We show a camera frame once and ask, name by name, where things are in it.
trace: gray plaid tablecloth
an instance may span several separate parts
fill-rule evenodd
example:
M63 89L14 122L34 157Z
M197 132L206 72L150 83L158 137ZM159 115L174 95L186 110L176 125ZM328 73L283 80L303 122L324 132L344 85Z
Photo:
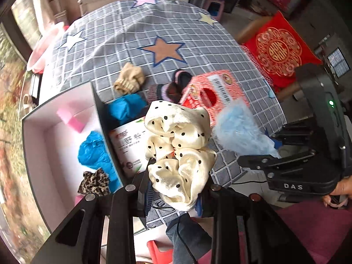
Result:
M136 1L120 1L80 18L56 42L48 59L44 75L52 75L52 94L91 80L102 101L114 100L119 96L113 83L128 61L140 66L146 76L139 92L144 98L151 84L170 82L177 68L192 75L224 69L233 73L241 86L258 126L269 134L277 131L286 120L277 99L269 98L267 83L221 24L201 21L201 13L208 14L175 0L156 0L137 7ZM78 41L74 45L73 36ZM178 50L184 62L166 59L154 66L154 54L140 47L154 44L156 37L184 43ZM223 150L213 139L209 147L218 153L211 171L213 181L229 186L244 172L236 154ZM157 194L154 205L163 205ZM147 226L161 225L179 214L173 209L152 209Z

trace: orange star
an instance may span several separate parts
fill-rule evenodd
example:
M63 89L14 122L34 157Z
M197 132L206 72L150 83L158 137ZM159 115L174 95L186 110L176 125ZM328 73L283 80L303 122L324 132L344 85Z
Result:
M154 67L166 59L174 59L186 63L178 52L184 42L166 42L161 37L156 37L153 45L140 47L139 49L154 54Z

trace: red pillow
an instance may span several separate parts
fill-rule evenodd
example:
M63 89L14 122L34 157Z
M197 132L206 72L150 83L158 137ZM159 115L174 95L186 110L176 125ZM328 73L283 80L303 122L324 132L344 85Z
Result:
M296 81L296 67L322 64L280 11L243 45L272 78L276 92Z

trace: blue jeans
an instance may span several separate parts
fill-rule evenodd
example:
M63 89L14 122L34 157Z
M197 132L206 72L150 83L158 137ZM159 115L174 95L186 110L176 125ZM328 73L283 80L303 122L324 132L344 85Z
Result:
M212 248L212 238L190 218L188 213L183 214L180 218L178 232L193 256L198 260ZM168 223L166 229L166 235L174 245L172 262L173 264L193 264L192 257L177 235L177 222L178 218L173 219Z

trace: white star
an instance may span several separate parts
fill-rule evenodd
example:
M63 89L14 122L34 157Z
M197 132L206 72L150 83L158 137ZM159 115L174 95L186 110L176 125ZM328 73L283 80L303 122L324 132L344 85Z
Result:
M217 22L217 20L212 19L212 16L209 15L209 14L204 14L204 13L202 13L202 12L198 12L198 13L199 13L200 16L201 16L201 18L198 19L198 21L200 21L200 22L205 22L205 23L207 23L208 25L214 27L213 23Z
M73 36L68 35L66 42L65 42L61 47L59 47L59 48L66 47L66 48L67 48L67 51L70 51L71 48L72 48L76 43L81 42L81 41L85 41L86 39L80 37L80 35L81 35L82 32L83 32L83 30L82 30L82 31L79 31L77 34L75 34L75 35L73 35Z

